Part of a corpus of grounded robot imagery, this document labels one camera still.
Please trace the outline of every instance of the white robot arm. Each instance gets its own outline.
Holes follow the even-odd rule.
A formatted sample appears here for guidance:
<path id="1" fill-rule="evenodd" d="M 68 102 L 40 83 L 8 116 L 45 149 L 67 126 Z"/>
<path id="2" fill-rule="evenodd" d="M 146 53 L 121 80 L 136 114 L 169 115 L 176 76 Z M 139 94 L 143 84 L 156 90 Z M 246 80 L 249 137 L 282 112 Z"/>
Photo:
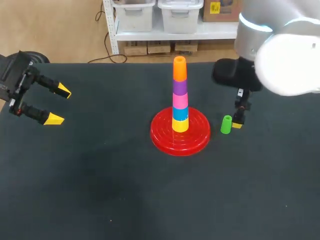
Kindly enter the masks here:
<path id="1" fill-rule="evenodd" d="M 238 88 L 235 128 L 245 123 L 251 92 L 265 86 L 282 96 L 320 92 L 320 0 L 243 0 L 235 50 L 212 78 Z"/>
<path id="2" fill-rule="evenodd" d="M 282 96 L 320 90 L 320 0 L 244 0 L 235 50 Z"/>

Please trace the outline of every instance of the green object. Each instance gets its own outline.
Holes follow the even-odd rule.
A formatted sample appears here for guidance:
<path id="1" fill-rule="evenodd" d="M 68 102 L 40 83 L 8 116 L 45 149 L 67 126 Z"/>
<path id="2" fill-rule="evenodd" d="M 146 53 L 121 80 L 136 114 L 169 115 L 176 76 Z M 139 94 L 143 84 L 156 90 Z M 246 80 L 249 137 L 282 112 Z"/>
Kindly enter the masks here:
<path id="1" fill-rule="evenodd" d="M 231 132 L 232 127 L 232 116 L 226 115 L 224 116 L 221 124 L 221 133 L 229 134 Z"/>

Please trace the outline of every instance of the floor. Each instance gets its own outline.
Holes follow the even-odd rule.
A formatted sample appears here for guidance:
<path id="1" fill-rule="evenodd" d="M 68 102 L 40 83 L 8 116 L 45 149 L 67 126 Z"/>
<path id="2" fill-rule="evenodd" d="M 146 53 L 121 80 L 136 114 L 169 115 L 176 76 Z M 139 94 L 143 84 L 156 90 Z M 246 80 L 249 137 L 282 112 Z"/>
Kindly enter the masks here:
<path id="1" fill-rule="evenodd" d="M 52 63 L 87 63 L 107 56 L 106 17 L 95 21 L 102 0 L 0 0 L 0 54 L 22 51 L 46 55 Z M 202 41 L 188 62 L 236 58 L 232 40 Z M 128 57 L 128 63 L 166 63 L 172 56 Z M 100 63 L 110 63 L 109 59 Z"/>

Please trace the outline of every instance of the pink ring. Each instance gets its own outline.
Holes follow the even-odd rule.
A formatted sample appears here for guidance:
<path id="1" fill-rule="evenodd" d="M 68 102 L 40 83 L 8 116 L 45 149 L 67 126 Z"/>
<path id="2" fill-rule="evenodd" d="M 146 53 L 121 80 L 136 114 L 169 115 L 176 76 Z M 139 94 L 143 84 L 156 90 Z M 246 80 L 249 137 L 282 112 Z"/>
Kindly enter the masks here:
<path id="1" fill-rule="evenodd" d="M 173 94 L 173 107 L 176 109 L 185 109 L 188 107 L 188 93 L 182 96 Z"/>

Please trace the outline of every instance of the blue ring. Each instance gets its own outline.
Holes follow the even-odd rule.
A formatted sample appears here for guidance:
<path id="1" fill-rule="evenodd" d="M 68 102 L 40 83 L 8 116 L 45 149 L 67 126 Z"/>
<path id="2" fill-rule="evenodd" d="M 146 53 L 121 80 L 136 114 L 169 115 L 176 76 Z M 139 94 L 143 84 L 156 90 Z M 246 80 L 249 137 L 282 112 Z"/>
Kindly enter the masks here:
<path id="1" fill-rule="evenodd" d="M 186 107 L 184 109 L 177 109 L 177 108 L 173 107 L 172 109 L 173 109 L 173 111 L 172 111 L 173 118 L 177 121 L 184 121 L 189 116 L 188 107 Z"/>

